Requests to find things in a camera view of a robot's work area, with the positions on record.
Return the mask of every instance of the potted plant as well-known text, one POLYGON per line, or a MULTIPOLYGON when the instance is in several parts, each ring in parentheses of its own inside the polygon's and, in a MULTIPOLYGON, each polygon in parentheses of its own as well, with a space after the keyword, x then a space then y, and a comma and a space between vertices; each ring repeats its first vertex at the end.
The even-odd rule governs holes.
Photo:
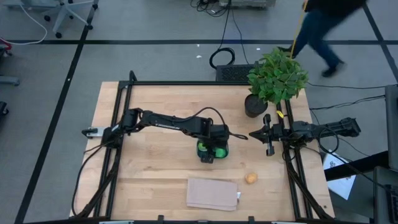
POLYGON ((244 107, 251 118, 265 112, 268 101, 278 104, 294 95, 298 97, 308 81, 308 72, 278 48, 262 56, 248 74, 252 94, 246 97, 244 107))

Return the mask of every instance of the white label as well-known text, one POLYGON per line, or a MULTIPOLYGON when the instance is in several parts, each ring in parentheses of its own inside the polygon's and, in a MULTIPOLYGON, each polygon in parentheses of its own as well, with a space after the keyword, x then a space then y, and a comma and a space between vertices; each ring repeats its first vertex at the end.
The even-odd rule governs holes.
POLYGON ((112 128, 112 131, 116 130, 116 128, 119 127, 119 124, 117 124, 115 127, 112 128))
POLYGON ((155 124, 155 126, 157 127, 161 127, 161 128, 170 128, 170 129, 174 129, 174 130, 179 130, 179 127, 175 127, 175 126, 169 126, 169 125, 164 125, 164 124, 155 124))

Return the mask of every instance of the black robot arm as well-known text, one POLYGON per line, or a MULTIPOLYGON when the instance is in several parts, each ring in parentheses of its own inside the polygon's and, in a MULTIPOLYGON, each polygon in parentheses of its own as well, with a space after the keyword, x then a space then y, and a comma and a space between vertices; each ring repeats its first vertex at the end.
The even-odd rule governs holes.
POLYGON ((266 114, 264 117, 264 126, 258 130, 249 133, 255 139, 263 144, 268 143, 267 155, 274 154, 272 141, 288 142, 293 147, 303 147, 307 142, 314 139, 320 139, 329 136, 359 136, 361 129, 353 118, 345 118, 338 122, 315 125, 304 121, 295 121, 290 129, 283 129, 281 124, 270 125, 271 116, 266 114))
POLYGON ((125 111, 117 125, 104 130, 101 143, 107 144, 109 147, 117 147, 120 144, 121 135, 130 135, 148 126, 173 129, 181 131, 187 136, 198 138, 197 154, 205 163, 213 163, 214 158, 222 159, 228 155, 229 135, 248 139, 246 136, 232 134, 224 121, 223 124, 213 124, 211 118, 202 118, 196 115, 178 118, 135 108, 125 111))

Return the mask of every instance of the wooden table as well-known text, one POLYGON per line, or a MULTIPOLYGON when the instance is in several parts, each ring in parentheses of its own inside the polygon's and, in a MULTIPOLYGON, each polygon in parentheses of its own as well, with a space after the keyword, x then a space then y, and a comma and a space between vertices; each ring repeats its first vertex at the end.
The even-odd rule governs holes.
MULTIPOLYGON (((109 126, 117 92, 117 82, 104 82, 98 97, 92 126, 109 126)), ((133 86, 130 108, 140 107, 155 113, 191 116, 206 106, 220 111, 231 132, 245 134, 262 127, 262 117, 249 118, 244 113, 247 86, 133 86)), ((305 92, 291 100, 294 119, 312 122, 305 92)), ((269 103, 266 113, 277 123, 275 105, 269 103)), ((200 116, 221 120, 214 111, 200 116)), ((293 221, 294 213, 286 166, 282 160, 282 145, 275 142, 275 154, 266 156, 266 145, 249 137, 243 141, 230 137, 229 156, 204 164, 196 154, 196 139, 171 129, 148 127, 126 136, 119 166, 118 182, 113 203, 113 220, 248 220, 293 221), (245 174, 256 172, 259 180, 252 185, 244 181, 245 174), (242 192, 238 209, 233 212, 207 210, 186 206, 189 177, 220 179, 238 184, 242 192)), ((100 143, 88 140, 87 149, 100 143)), ((308 145, 318 149, 316 142, 308 145)), ((76 195, 76 210, 81 211, 98 188, 103 165, 103 149, 89 161, 82 172, 76 195)), ((302 149, 302 162, 309 191, 326 212, 334 217, 322 161, 319 154, 302 149)), ((301 191, 297 188, 301 216, 305 217, 301 191)))

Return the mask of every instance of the office chair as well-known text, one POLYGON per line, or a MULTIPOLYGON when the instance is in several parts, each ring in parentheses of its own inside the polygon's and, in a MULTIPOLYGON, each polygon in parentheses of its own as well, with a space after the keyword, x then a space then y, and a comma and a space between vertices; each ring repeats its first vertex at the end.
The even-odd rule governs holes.
POLYGON ((83 7, 85 5, 92 5, 94 10, 97 10, 98 5, 94 4, 94 0, 77 2, 77 3, 73 3, 73 0, 47 0, 47 1, 48 3, 36 2, 34 0, 20 0, 20 1, 8 0, 5 1, 3 5, 7 7, 20 7, 20 5, 22 5, 23 7, 26 8, 48 9, 47 11, 42 13, 44 15, 44 20, 47 22, 51 20, 51 17, 49 15, 57 14, 57 20, 55 20, 55 24, 52 29, 57 38, 62 38, 62 34, 58 32, 58 29, 63 20, 65 19, 65 16, 69 16, 70 19, 74 19, 76 17, 77 19, 82 21, 89 30, 93 29, 93 26, 91 24, 88 24, 85 19, 83 19, 73 10, 75 10, 78 7, 83 7))
POLYGON ((93 0, 85 1, 85 2, 78 2, 78 3, 73 3, 73 0, 68 0, 68 1, 59 0, 59 1, 60 1, 60 4, 58 6, 56 6, 53 9, 43 12, 43 14, 45 15, 44 20, 46 20, 47 22, 51 20, 51 17, 49 16, 49 14, 58 13, 57 20, 55 21, 55 24, 52 29, 52 31, 55 33, 55 36, 57 38, 62 38, 62 34, 60 32, 58 32, 58 28, 60 27, 62 21, 65 19, 65 16, 69 16, 70 19, 73 19, 74 17, 76 17, 77 19, 82 21, 87 26, 87 28, 89 30, 93 29, 93 26, 91 24, 87 23, 87 21, 85 19, 83 19, 77 13, 75 13, 73 11, 73 9, 76 9, 78 7, 82 7, 85 5, 92 5, 94 10, 97 10, 98 5, 94 4, 93 0))

